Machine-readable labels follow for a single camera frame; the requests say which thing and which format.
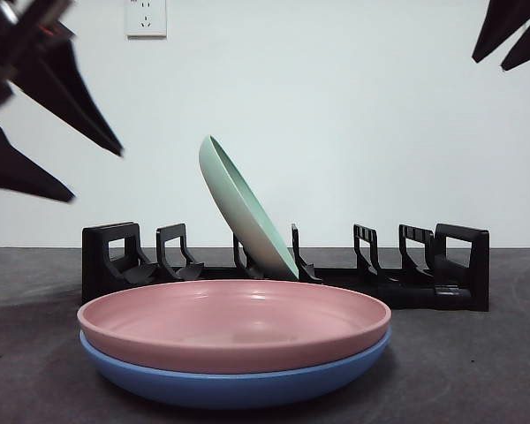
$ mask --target white wall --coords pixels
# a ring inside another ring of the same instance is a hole
[[[191,246],[230,233],[198,168],[214,134],[285,237],[382,246],[397,226],[487,228],[530,246],[530,63],[471,59],[486,0],[168,0],[166,41],[127,41],[124,0],[81,0],[65,24],[125,159],[18,95],[12,144],[64,181],[71,205],[0,191],[0,246],[79,246],[82,227],[186,222]]]

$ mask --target pink plate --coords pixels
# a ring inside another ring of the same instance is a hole
[[[150,285],[79,309],[92,346],[145,367],[241,374],[310,367],[351,356],[385,333],[390,309],[319,284],[209,280]]]

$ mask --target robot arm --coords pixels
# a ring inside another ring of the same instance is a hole
[[[72,33],[59,22],[71,3],[34,0],[19,15],[13,2],[0,0],[0,106],[12,95],[11,82],[90,140],[120,155],[121,144],[80,77]],[[61,201],[73,197],[47,171],[13,148],[2,129],[0,188]]]

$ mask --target stacked plates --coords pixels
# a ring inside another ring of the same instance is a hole
[[[78,312],[99,371],[171,405],[245,409],[314,398],[382,353],[390,310],[355,291],[272,280],[158,284]]]

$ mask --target mint green plate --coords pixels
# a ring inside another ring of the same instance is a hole
[[[298,280],[299,269],[265,210],[212,136],[199,152],[202,176],[223,218],[261,269],[272,278]]]

